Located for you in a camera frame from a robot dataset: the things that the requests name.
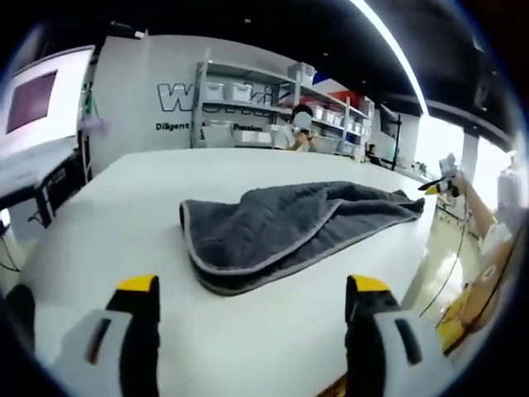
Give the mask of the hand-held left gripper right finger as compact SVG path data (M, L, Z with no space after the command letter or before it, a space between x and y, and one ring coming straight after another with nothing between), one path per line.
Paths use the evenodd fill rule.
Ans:
M440 396L449 362L433 326L403 309L381 280L346 282L347 396Z

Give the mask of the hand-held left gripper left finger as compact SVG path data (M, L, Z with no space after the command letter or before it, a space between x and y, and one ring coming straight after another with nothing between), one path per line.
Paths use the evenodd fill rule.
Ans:
M158 396L160 281L122 281L103 309L81 318L61 342L61 381L72 396Z

